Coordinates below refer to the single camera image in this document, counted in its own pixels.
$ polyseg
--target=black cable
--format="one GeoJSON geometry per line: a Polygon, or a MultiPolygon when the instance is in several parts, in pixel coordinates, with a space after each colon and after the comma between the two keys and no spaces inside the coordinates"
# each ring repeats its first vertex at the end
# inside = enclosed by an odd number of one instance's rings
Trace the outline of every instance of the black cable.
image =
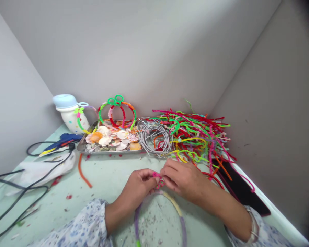
{"type": "Polygon", "coordinates": [[[34,143],[34,144],[32,144],[31,146],[29,146],[28,148],[27,148],[27,150],[26,150],[26,153],[27,153],[27,155],[29,155],[29,156],[33,156],[33,157],[38,157],[40,154],[31,154],[29,151],[30,151],[30,148],[32,148],[33,146],[35,146],[35,145],[38,145],[38,144],[42,144],[42,143],[65,143],[66,145],[63,145],[62,147],[65,147],[65,146],[67,146],[67,145],[69,145],[69,144],[73,144],[73,143],[78,143],[79,141],[72,141],[72,142],[69,142],[69,143],[66,143],[66,142],[51,142],[51,141],[45,141],[45,142],[37,142],[37,143],[34,143]]]}
{"type": "MultiPolygon", "coordinates": [[[[31,147],[33,147],[34,145],[37,145],[37,144],[41,144],[41,143],[61,143],[61,142],[37,142],[35,144],[32,144],[30,147],[28,147],[27,149],[27,154],[28,155],[31,155],[31,156],[38,156],[38,155],[32,155],[29,153],[29,150],[31,147]]],[[[16,187],[16,188],[19,188],[21,189],[22,188],[22,193],[17,197],[17,199],[14,201],[14,203],[0,216],[0,220],[5,217],[7,215],[7,213],[18,203],[18,201],[23,197],[23,195],[28,191],[28,190],[31,190],[31,189],[40,189],[40,188],[45,188],[45,192],[37,199],[35,200],[20,216],[18,216],[18,218],[6,229],[4,230],[2,233],[0,233],[0,237],[2,235],[4,235],[6,232],[8,232],[17,222],[19,222],[20,220],[24,219],[23,218],[23,215],[30,209],[34,206],[34,204],[36,204],[39,200],[41,200],[45,194],[48,192],[49,188],[48,186],[46,185],[42,185],[42,186],[36,186],[36,187],[32,187],[34,186],[35,184],[41,182],[42,180],[44,180],[56,167],[58,167],[59,165],[61,165],[62,163],[64,163],[72,154],[72,151],[74,150],[75,148],[75,143],[76,142],[70,142],[68,143],[69,145],[69,155],[68,157],[66,157],[66,159],[62,160],[59,164],[57,164],[56,166],[54,166],[45,176],[43,176],[41,179],[39,179],[38,181],[34,182],[33,184],[29,185],[28,187],[22,187],[20,185],[17,185],[15,183],[12,183],[10,181],[7,181],[7,180],[4,180],[4,179],[1,179],[0,178],[0,182],[1,183],[5,183],[5,184],[8,184],[8,185],[11,185],[13,187],[16,187]]],[[[11,173],[6,173],[6,174],[2,174],[0,175],[0,177],[2,176],[7,176],[7,175],[10,175],[10,174],[15,174],[15,173],[18,173],[18,172],[22,172],[24,170],[18,170],[18,171],[14,171],[14,172],[11,172],[11,173]]]]}

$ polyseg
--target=white bottle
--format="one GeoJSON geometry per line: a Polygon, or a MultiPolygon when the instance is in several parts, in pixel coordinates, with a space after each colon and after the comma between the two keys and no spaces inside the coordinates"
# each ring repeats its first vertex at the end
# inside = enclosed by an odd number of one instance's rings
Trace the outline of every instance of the white bottle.
{"type": "MultiPolygon", "coordinates": [[[[59,94],[53,98],[56,110],[61,113],[64,123],[69,128],[72,134],[83,135],[85,132],[79,127],[77,121],[76,109],[80,107],[87,107],[85,102],[78,103],[75,97],[71,94],[59,94]]],[[[80,114],[80,123],[83,129],[88,130],[89,123],[85,114],[80,114]]]]}

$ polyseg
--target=green table surface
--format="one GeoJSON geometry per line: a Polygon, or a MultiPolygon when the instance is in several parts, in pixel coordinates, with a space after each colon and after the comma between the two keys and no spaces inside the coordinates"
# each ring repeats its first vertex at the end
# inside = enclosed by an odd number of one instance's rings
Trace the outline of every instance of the green table surface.
{"type": "MultiPolygon", "coordinates": [[[[69,133],[65,125],[60,126],[46,141],[57,141],[62,133],[69,133]]],[[[42,144],[34,152],[40,153],[48,144],[42,144]]],[[[82,170],[91,182],[89,188],[80,177],[77,163],[74,169],[64,175],[59,184],[53,186],[38,205],[40,209],[25,219],[22,226],[14,226],[0,238],[0,246],[26,246],[34,240],[48,235],[52,229],[69,222],[93,198],[102,198],[113,202],[121,193],[129,175],[134,170],[150,168],[160,171],[165,160],[159,160],[143,154],[92,155],[85,161],[83,157],[82,170]]],[[[205,165],[198,167],[208,172],[205,165]]],[[[0,215],[15,201],[17,195],[5,196],[6,185],[0,186],[0,215]]],[[[17,205],[0,221],[0,233],[5,230],[43,191],[35,190],[26,193],[17,205]]],[[[223,223],[201,208],[189,203],[176,194],[168,191],[180,206],[185,218],[188,246],[231,246],[223,223]]],[[[272,214],[265,221],[275,226],[295,246],[307,246],[307,240],[279,212],[268,198],[256,187],[256,193],[267,204],[272,214]]],[[[114,232],[114,246],[136,246],[134,217],[131,217],[114,232]]],[[[146,246],[182,246],[182,231],[178,214],[171,202],[161,195],[151,195],[145,198],[139,218],[140,242],[146,246]]]]}

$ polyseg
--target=floral sleeve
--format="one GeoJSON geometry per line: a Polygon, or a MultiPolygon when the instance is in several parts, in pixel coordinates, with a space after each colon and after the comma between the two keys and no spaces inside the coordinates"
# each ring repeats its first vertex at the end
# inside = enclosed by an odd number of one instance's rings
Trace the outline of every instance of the floral sleeve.
{"type": "Polygon", "coordinates": [[[248,242],[243,242],[236,238],[227,228],[228,237],[234,247],[251,246],[283,246],[293,247],[293,245],[273,226],[264,222],[262,217],[250,206],[245,206],[252,218],[252,234],[248,242]]]}
{"type": "Polygon", "coordinates": [[[46,238],[28,246],[113,246],[107,236],[105,224],[105,200],[94,199],[70,223],[46,238]]]}

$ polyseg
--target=silver tray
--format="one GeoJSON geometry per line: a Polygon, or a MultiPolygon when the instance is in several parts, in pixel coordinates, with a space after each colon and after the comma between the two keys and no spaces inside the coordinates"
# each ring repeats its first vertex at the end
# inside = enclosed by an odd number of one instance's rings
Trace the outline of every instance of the silver tray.
{"type": "MultiPolygon", "coordinates": [[[[94,122],[90,127],[89,129],[87,130],[88,132],[92,133],[94,128],[96,127],[97,125],[97,121],[94,122]]],[[[142,152],[143,150],[143,147],[140,149],[140,150],[122,150],[122,151],[93,151],[93,152],[88,152],[88,151],[85,151],[85,148],[86,148],[86,136],[87,134],[84,134],[81,141],[79,142],[78,146],[77,146],[77,151],[79,153],[82,153],[82,154],[128,154],[128,153],[140,153],[142,152]]]]}

